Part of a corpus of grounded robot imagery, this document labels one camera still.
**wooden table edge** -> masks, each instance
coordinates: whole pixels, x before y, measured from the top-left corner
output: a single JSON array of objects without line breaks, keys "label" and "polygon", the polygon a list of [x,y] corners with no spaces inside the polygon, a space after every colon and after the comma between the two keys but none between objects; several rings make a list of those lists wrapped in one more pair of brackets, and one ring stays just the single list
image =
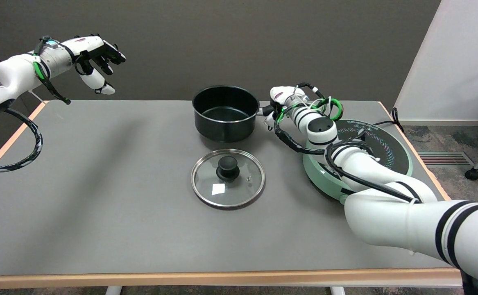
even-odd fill
[{"label": "wooden table edge", "polygon": [[[378,102],[386,113],[385,106]],[[34,120],[45,104],[40,103],[29,118]],[[26,129],[21,125],[0,149],[0,158],[14,144]],[[411,142],[396,125],[399,133],[421,163],[428,176],[445,200],[449,196],[415,151]],[[356,281],[364,286],[372,281],[404,280],[460,280],[460,272],[454,268],[415,269],[349,269],[349,270],[307,270],[307,271],[253,271],[253,272],[194,272],[194,273],[113,273],[84,275],[31,275],[0,276],[0,289],[13,288],[56,288],[90,286],[158,286],[158,285],[267,285],[317,283],[336,285],[336,282]]]}]

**floor vent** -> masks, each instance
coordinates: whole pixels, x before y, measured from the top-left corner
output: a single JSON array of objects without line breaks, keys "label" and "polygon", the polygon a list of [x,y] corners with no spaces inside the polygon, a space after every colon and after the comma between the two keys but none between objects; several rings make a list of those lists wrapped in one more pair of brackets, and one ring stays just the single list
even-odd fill
[{"label": "floor vent", "polygon": [[418,152],[426,166],[470,167],[473,162],[463,152]]}]

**black pot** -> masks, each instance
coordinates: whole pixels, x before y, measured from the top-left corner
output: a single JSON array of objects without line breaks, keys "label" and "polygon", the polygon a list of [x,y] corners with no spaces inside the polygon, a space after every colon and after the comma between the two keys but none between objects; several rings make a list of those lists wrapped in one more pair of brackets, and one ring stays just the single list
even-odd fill
[{"label": "black pot", "polygon": [[254,132],[259,101],[235,86],[211,86],[193,98],[195,127],[216,142],[236,142]]}]

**table leg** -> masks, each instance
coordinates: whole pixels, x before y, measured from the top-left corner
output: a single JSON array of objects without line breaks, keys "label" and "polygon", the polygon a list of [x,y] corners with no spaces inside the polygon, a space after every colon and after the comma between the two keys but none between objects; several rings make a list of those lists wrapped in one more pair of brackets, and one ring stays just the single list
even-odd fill
[{"label": "table leg", "polygon": [[106,290],[106,295],[120,295],[122,286],[109,286]]},{"label": "table leg", "polygon": [[346,295],[343,287],[330,287],[330,291],[332,291],[332,295]]}]

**lid knob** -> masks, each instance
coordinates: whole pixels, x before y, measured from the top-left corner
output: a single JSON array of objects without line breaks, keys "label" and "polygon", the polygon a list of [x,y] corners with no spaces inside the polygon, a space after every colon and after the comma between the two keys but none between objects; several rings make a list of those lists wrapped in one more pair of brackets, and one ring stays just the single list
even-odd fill
[{"label": "lid knob", "polygon": [[232,156],[224,156],[219,159],[217,167],[217,177],[225,182],[232,182],[239,176],[239,167],[237,159]]}]

